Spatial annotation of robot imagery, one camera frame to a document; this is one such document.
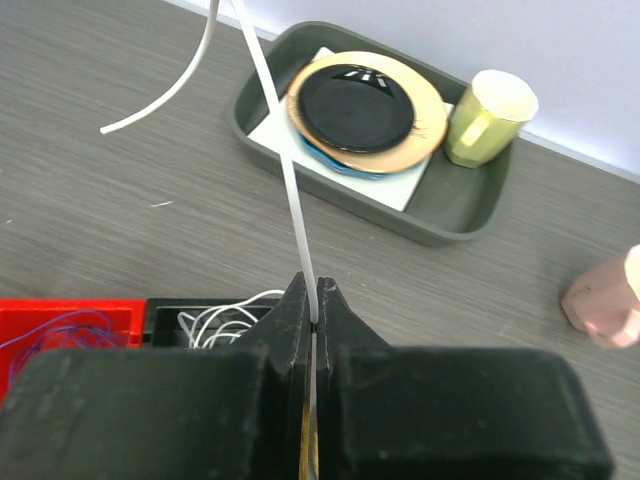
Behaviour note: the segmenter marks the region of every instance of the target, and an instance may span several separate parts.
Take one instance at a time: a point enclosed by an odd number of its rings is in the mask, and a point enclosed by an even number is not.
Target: white wire
[[[215,339],[210,344],[207,344],[207,342],[211,339],[211,337],[207,338],[202,344],[200,342],[202,341],[202,337],[204,336],[207,329],[223,312],[227,312],[229,310],[238,310],[241,313],[243,313],[247,318],[249,318],[254,324],[257,323],[258,319],[253,314],[249,313],[246,309],[242,307],[246,307],[247,305],[250,305],[256,300],[259,300],[263,297],[274,296],[274,295],[282,296],[284,295],[284,291],[283,290],[267,290],[267,291],[258,293],[257,295],[254,295],[253,297],[247,300],[243,300],[242,302],[233,303],[230,305],[216,305],[215,307],[207,308],[206,310],[199,313],[196,317],[189,315],[186,312],[180,312],[178,314],[178,323],[180,324],[180,327],[182,328],[184,333],[189,338],[189,348],[206,348],[206,346],[213,346],[215,344]],[[209,317],[206,320],[204,320],[196,336],[196,329],[200,326],[200,322],[207,315],[209,315]],[[186,320],[192,322],[191,327],[187,325]],[[230,322],[224,322],[222,323],[222,325],[220,325],[220,327],[218,327],[218,329],[213,334],[213,336],[220,333],[224,328],[227,328],[229,325],[241,325],[243,327],[246,327],[247,329],[251,328],[252,326],[251,324],[240,321],[240,320],[232,320]]]
[[[229,344],[232,344],[238,338],[240,338],[244,332],[246,332],[246,330],[238,330],[237,333],[216,332],[215,334],[211,335],[209,338],[207,338],[205,340],[205,342],[202,344],[202,348],[213,348],[213,347],[215,347],[216,340],[219,337],[230,337],[231,340],[229,340]]]
[[[251,59],[258,72],[260,85],[264,92],[267,106],[271,115],[280,118],[281,131],[285,132],[285,119],[280,115],[278,93],[276,86],[271,78],[271,72],[264,58],[264,53],[258,42],[258,36],[249,19],[244,2],[242,0],[231,0],[233,9],[236,12],[240,27],[247,42]],[[296,173],[293,168],[293,160],[291,160],[292,146],[285,135],[281,136],[279,145],[280,163],[282,164],[282,174],[284,176],[284,185],[289,199],[289,209],[291,210],[291,219],[293,221],[293,230],[296,235],[296,243],[298,244],[298,253],[300,254],[300,262],[302,263],[302,272],[304,280],[307,284],[307,296],[309,297],[309,314],[313,323],[318,322],[318,292],[316,291],[316,277],[313,273],[313,265],[311,263],[311,254],[309,252],[309,243],[307,241],[307,233],[304,228],[304,218],[302,217],[302,207],[300,206],[300,197],[298,195],[298,185],[296,182]]]
[[[274,295],[282,295],[282,293],[278,293],[278,292],[282,292],[282,290],[273,290],[272,291]],[[213,317],[210,319],[211,321],[213,321],[213,319],[215,319],[218,316],[217,312],[219,309],[223,308],[223,307],[231,307],[230,310],[238,310],[240,313],[242,313],[243,315],[245,315],[246,317],[248,317],[251,321],[253,321],[253,323],[258,323],[258,319],[256,317],[253,316],[253,314],[251,314],[249,311],[245,310],[244,308],[242,308],[241,306],[238,305],[217,305],[215,307],[211,307],[208,308],[206,310],[204,310],[202,313],[200,313],[197,317],[192,317],[191,315],[189,315],[186,312],[179,312],[178,313],[178,323],[180,324],[180,327],[182,327],[182,330],[184,330],[184,332],[187,334],[187,337],[189,337],[189,348],[194,348],[193,345],[195,343],[195,331],[197,326],[200,324],[200,321],[207,315],[209,314],[213,314]],[[191,328],[187,327],[186,325],[186,320],[189,320],[191,323]]]
[[[204,34],[202,35],[202,40],[200,40],[200,45],[198,45],[198,49],[196,50],[191,63],[189,63],[186,70],[182,73],[180,78],[178,78],[176,83],[174,83],[169,90],[167,90],[160,98],[158,98],[153,103],[150,103],[139,112],[134,113],[133,115],[130,115],[127,118],[120,120],[119,122],[112,123],[111,125],[107,125],[106,127],[102,127],[100,129],[100,133],[106,135],[107,133],[115,132],[116,130],[120,130],[121,128],[128,127],[132,123],[135,123],[138,120],[146,117],[150,113],[153,113],[155,110],[171,100],[171,98],[176,93],[178,93],[178,91],[185,85],[185,83],[187,83],[189,78],[191,78],[191,75],[193,75],[193,72],[196,71],[198,65],[204,58],[204,54],[207,51],[209,42],[211,41],[211,36],[213,35],[213,27],[216,24],[218,3],[219,0],[211,0],[211,2],[209,3],[209,15],[207,16],[207,24],[204,27]]]

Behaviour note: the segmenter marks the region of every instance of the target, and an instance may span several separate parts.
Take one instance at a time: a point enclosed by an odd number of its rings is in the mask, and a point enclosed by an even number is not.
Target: stack of plates
[[[314,157],[361,178],[415,167],[440,145],[447,128],[447,109],[431,83],[370,52],[310,63],[291,83],[286,107]]]

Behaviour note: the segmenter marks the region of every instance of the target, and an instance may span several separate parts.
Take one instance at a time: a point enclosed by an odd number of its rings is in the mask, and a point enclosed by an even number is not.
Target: pink object
[[[576,279],[562,299],[571,324],[602,348],[640,340],[640,245]]]

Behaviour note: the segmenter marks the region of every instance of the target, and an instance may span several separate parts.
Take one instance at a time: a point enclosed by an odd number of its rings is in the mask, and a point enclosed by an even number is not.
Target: baseboard
[[[208,8],[206,7],[202,7],[199,5],[194,4],[194,0],[164,0],[168,3],[171,3],[173,5],[176,5],[178,7],[182,7],[185,8],[187,10],[190,10],[192,12],[195,12],[199,15],[207,15],[208,12]],[[240,22],[238,22],[237,19],[230,17],[228,15],[221,15],[218,14],[218,21],[220,23],[223,23],[225,25],[229,25],[230,27],[234,27],[234,28],[240,28]],[[275,33],[272,32],[268,32],[266,30],[262,30],[260,28],[256,28],[256,33],[260,38],[263,38],[265,40],[273,40],[277,37],[277,35]],[[536,145],[540,145],[543,148],[546,148],[548,150],[551,150],[553,152],[559,153],[561,155],[565,155],[567,157],[573,158],[575,160],[578,160],[579,162],[582,163],[586,163],[587,165],[591,165],[599,170],[603,170],[605,172],[611,173],[613,175],[616,175],[618,177],[622,177],[625,178],[627,180],[630,180],[634,183],[640,184],[640,175],[630,172],[628,170],[625,170],[623,168],[620,167],[616,167],[615,165],[611,165],[610,163],[605,162],[604,160],[600,160],[598,158],[592,157],[590,155],[587,155],[585,153],[582,152],[578,152],[576,150],[573,150],[569,147],[566,147],[564,145],[560,145],[558,143],[552,142],[550,140],[547,140],[546,138],[540,137],[538,135],[535,135],[533,133],[529,133],[527,131],[523,131],[520,134],[520,137],[523,138],[524,140],[527,140],[528,142],[534,143]]]

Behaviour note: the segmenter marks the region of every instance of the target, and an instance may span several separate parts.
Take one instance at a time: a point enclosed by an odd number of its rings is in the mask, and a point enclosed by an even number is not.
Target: white plastic strip
[[[209,4],[207,24],[204,29],[202,40],[200,41],[200,45],[196,50],[193,60],[191,60],[191,63],[189,63],[189,66],[176,81],[176,83],[160,98],[158,98],[156,101],[143,108],[139,112],[134,113],[133,115],[120,120],[119,122],[113,123],[106,127],[102,127],[100,129],[100,132],[102,134],[115,132],[116,130],[127,127],[132,123],[146,117],[156,109],[160,108],[167,101],[169,101],[171,97],[173,97],[185,85],[185,83],[187,83],[191,75],[193,75],[193,72],[196,71],[196,68],[200,64],[200,61],[204,57],[207,47],[209,46],[209,42],[213,34],[213,27],[216,23],[218,4],[219,0],[211,0]],[[278,94],[276,92],[276,87],[273,82],[273,78],[271,77],[271,72],[269,71],[267,61],[264,57],[264,53],[262,52],[262,48],[260,48],[260,43],[258,42],[258,37],[256,35],[255,29],[249,19],[247,9],[244,6],[244,2],[242,0],[232,0],[232,5],[233,9],[236,12],[236,15],[238,16],[238,19],[240,20],[242,33],[244,34],[244,38],[247,42],[247,47],[249,48],[251,59],[253,60],[253,63],[256,67],[256,71],[258,72],[258,78],[260,79],[260,84],[262,85],[262,90],[265,94],[269,111],[272,114],[277,114],[279,103]],[[283,124],[282,127],[282,131],[284,132],[285,125]],[[319,306],[318,292],[316,291],[316,277],[313,273],[313,265],[311,263],[311,253],[309,252],[307,233],[304,227],[304,218],[302,216],[302,207],[300,205],[300,196],[298,194],[298,184],[296,182],[296,174],[293,168],[293,160],[291,159],[291,151],[291,145],[286,139],[286,136],[283,135],[283,141],[279,148],[280,162],[282,164],[284,184],[287,191],[287,198],[289,199],[289,209],[291,211],[293,230],[296,236],[296,243],[298,245],[298,253],[300,254],[302,272],[304,274],[304,280],[307,285],[310,317],[313,323],[317,323]]]
[[[273,78],[271,77],[267,60],[264,58],[264,53],[260,47],[260,43],[258,42],[258,36],[256,35],[253,24],[249,19],[249,13],[247,12],[242,0],[232,0],[231,4],[238,16],[238,20],[240,20],[240,27],[242,28],[244,39],[247,42],[247,47],[249,47],[251,59],[256,67],[256,71],[258,72],[258,78],[260,79],[260,85],[262,85],[262,91],[264,92],[269,112],[272,115],[278,115],[280,103],[278,100],[278,93],[276,91]],[[304,228],[304,218],[302,217],[302,207],[300,206],[300,196],[298,195],[298,184],[296,182],[296,174],[293,168],[293,160],[291,159],[291,150],[292,148],[289,141],[286,139],[286,136],[283,135],[278,153],[280,155],[280,163],[282,164],[282,174],[284,176],[284,185],[289,199],[289,209],[291,210],[293,230],[296,235],[296,243],[298,244],[298,253],[300,254],[300,262],[302,263],[302,272],[304,274],[304,281],[307,284],[311,321],[313,323],[317,323],[319,308],[318,292],[316,291],[316,277],[313,273],[311,253],[309,252],[309,243],[307,242],[307,232]]]

